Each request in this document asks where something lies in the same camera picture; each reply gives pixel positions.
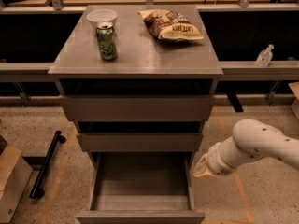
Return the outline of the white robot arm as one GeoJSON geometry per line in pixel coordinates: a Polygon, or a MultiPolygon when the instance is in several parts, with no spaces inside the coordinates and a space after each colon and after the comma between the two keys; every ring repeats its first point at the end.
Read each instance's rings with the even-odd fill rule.
{"type": "Polygon", "coordinates": [[[242,119],[232,135],[209,148],[193,169],[193,176],[226,176],[247,163],[271,157],[299,170],[299,141],[256,119],[242,119]]]}

